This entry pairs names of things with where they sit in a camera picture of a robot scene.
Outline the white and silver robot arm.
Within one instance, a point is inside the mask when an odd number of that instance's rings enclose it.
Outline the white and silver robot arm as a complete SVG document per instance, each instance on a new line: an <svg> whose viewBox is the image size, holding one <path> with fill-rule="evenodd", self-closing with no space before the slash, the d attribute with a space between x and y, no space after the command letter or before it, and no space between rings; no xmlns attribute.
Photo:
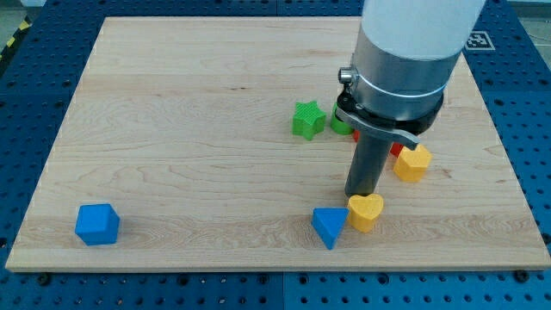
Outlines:
<svg viewBox="0 0 551 310"><path fill-rule="evenodd" d="M362 133L414 149L485 0L366 0L337 115Z"/></svg>

